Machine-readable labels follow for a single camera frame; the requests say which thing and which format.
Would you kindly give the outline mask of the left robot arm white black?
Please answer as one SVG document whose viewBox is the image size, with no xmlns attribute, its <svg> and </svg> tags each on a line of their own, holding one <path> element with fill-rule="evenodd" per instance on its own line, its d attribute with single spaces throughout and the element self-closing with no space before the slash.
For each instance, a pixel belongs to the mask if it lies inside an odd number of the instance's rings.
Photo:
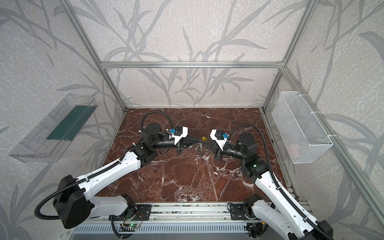
<svg viewBox="0 0 384 240">
<path fill-rule="evenodd" d="M 64 177 L 53 197 L 57 212 L 55 219 L 62 221 L 64 228 L 72 229 L 89 218 L 106 215 L 120 216 L 132 208 L 129 197 L 97 197 L 109 184 L 125 175 L 148 165 L 158 156 L 158 149 L 184 149 L 199 143 L 188 135 L 188 128 L 176 126 L 166 132 L 158 123 L 151 123 L 141 130 L 142 137 L 128 147 L 117 160 L 88 174 L 74 178 Z"/>
</svg>

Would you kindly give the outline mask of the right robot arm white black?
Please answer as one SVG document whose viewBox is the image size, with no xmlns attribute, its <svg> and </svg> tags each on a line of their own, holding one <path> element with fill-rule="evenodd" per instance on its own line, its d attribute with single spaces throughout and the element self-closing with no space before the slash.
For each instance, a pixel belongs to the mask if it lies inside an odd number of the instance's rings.
<svg viewBox="0 0 384 240">
<path fill-rule="evenodd" d="M 302 207 L 278 181 L 268 163 L 258 155 L 258 143 L 250 133 L 240 134 L 235 144 L 222 130 L 212 130 L 211 140 L 203 144 L 215 158 L 228 156 L 241 160 L 239 168 L 271 200 L 269 206 L 260 196 L 244 201 L 245 213 L 250 219 L 265 222 L 285 240 L 331 240 L 333 229 L 326 221 L 319 221 Z"/>
</svg>

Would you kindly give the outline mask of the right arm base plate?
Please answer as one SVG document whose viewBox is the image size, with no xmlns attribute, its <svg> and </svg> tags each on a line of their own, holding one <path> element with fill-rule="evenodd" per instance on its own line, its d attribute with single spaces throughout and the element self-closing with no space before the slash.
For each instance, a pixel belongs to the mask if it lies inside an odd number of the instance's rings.
<svg viewBox="0 0 384 240">
<path fill-rule="evenodd" d="M 251 221 L 251 222 L 261 221 L 256 217 L 250 217 L 250 214 L 247 214 L 245 212 L 243 204 L 228 203 L 227 209 L 230 213 L 230 217 L 232 221 Z"/>
</svg>

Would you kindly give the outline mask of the aluminium front rail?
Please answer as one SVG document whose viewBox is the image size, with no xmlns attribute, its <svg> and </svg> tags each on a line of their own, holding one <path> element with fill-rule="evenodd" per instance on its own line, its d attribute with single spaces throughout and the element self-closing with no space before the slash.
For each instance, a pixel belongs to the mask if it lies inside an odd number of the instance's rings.
<svg viewBox="0 0 384 240">
<path fill-rule="evenodd" d="M 113 216 L 111 213 L 91 217 L 90 221 L 110 221 L 126 223 L 177 223 L 177 222 L 229 222 L 232 221 L 227 209 L 228 203 L 221 202 L 180 202 L 180 203 L 138 203 L 152 205 L 148 221 L 127 221 L 121 215 Z"/>
</svg>

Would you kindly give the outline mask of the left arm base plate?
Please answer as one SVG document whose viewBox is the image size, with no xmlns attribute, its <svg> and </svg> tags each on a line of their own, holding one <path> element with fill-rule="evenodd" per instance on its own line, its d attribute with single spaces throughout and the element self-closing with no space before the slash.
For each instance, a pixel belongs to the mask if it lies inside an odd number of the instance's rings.
<svg viewBox="0 0 384 240">
<path fill-rule="evenodd" d="M 151 215 L 152 205 L 139 204 L 129 205 L 122 213 L 121 217 L 127 221 L 148 221 Z"/>
</svg>

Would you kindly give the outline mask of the aluminium frame crossbar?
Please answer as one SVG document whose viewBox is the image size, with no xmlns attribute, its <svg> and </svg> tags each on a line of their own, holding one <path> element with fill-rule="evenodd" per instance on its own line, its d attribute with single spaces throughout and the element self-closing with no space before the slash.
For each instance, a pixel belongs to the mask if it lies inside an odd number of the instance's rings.
<svg viewBox="0 0 384 240">
<path fill-rule="evenodd" d="M 162 69 L 162 68 L 215 68 L 215 69 L 279 69 L 282 62 L 100 62 L 103 69 Z"/>
</svg>

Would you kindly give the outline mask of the clear plastic wall bin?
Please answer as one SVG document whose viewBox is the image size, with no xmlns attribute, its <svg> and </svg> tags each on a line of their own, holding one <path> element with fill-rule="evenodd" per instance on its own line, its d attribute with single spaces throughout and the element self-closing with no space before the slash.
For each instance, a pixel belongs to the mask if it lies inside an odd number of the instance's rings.
<svg viewBox="0 0 384 240">
<path fill-rule="evenodd" d="M 97 107 L 94 97 L 67 94 L 9 156 L 23 163 L 58 162 Z"/>
</svg>

